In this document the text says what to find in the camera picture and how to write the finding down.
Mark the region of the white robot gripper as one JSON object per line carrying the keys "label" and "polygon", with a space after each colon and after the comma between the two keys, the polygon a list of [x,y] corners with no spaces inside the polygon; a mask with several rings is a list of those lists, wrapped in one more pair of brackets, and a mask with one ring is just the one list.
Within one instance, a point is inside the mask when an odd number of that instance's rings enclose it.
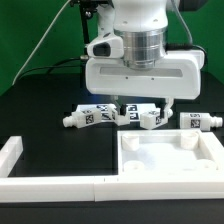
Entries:
{"label": "white robot gripper", "polygon": [[[148,32],[115,31],[94,39],[87,47],[86,86],[93,94],[166,98],[161,123],[173,116],[174,99],[200,94],[204,52],[190,46],[166,48],[163,29]],[[113,97],[118,114],[127,105]]]}

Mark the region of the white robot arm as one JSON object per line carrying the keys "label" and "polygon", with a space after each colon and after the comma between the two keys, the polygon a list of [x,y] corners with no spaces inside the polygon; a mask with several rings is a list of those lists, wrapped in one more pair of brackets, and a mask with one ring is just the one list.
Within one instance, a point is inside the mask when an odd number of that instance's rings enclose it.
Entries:
{"label": "white robot arm", "polygon": [[112,26],[87,47],[87,89],[112,98],[116,107],[109,116],[118,125],[130,122],[120,96],[163,98],[160,114],[167,120],[176,99],[199,96],[205,53],[192,45],[166,46],[166,12],[178,12],[180,0],[112,3]]}

